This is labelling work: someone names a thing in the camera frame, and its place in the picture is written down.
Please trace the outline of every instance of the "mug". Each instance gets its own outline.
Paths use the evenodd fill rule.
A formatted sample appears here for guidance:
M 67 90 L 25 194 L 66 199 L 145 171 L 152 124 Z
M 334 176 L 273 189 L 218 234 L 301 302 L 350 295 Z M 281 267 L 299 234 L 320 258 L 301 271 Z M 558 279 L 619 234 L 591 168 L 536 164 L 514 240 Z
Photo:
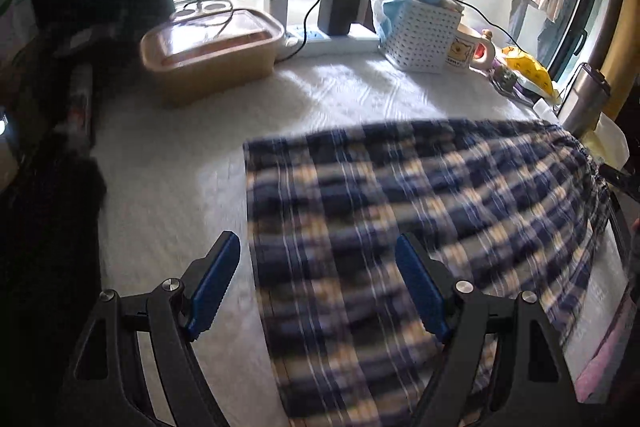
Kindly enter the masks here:
M 484 48 L 482 58 L 474 57 L 478 46 Z M 458 25 L 453 44 L 447 53 L 447 64 L 449 66 L 460 71 L 468 70 L 468 68 L 488 70 L 491 68 L 494 58 L 495 47 L 489 39 L 469 26 L 465 26 L 464 24 Z

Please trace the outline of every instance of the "cartoon bear face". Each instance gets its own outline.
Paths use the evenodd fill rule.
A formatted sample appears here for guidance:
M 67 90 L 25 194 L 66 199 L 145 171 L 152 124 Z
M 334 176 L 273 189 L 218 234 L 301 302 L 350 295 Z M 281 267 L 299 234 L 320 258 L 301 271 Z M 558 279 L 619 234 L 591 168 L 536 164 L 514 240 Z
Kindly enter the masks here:
M 451 49 L 449 50 L 449 57 L 454 58 L 455 60 L 460 60 L 461 62 L 465 62 L 469 58 L 472 50 L 473 46 L 456 40 L 451 45 Z

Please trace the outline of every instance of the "plaid skirt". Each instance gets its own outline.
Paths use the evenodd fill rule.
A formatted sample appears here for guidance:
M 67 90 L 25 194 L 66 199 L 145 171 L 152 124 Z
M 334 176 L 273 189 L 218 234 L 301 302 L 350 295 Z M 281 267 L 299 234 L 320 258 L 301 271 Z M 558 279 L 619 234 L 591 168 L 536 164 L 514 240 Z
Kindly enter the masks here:
M 370 124 L 244 146 L 262 325 L 293 426 L 408 423 L 440 346 L 394 261 L 402 232 L 483 292 L 540 297 L 564 343 L 609 217 L 607 185 L 541 122 Z M 474 385 L 484 389 L 495 341 Z

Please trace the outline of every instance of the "white tablecloth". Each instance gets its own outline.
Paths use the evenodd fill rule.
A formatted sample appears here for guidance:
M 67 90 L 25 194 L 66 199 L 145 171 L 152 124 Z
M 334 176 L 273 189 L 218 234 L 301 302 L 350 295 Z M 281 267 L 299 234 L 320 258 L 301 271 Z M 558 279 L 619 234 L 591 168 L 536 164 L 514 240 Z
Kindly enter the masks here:
M 284 427 L 246 241 L 242 143 L 364 122 L 454 117 L 535 118 L 479 73 L 405 74 L 379 55 L 294 59 L 265 80 L 179 109 L 162 108 L 151 79 L 139 67 L 126 68 L 97 118 L 94 155 L 108 187 L 100 217 L 103 286 L 123 296 L 145 293 L 179 277 L 223 230 L 237 233 L 238 270 L 194 350 L 233 427 Z M 573 374 L 593 356 L 626 284 L 608 234 L 567 349 Z M 172 423 L 151 370 L 148 335 L 141 348 L 156 414 Z

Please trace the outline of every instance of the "yellow snack bag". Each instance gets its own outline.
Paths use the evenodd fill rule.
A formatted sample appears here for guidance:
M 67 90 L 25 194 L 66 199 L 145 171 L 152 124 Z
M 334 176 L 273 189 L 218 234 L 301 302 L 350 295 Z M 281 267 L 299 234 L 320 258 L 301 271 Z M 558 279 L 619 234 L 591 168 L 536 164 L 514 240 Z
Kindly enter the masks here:
M 549 96 L 553 96 L 554 87 L 551 84 L 551 77 L 535 58 L 514 46 L 503 48 L 502 53 L 508 67 L 519 71 Z

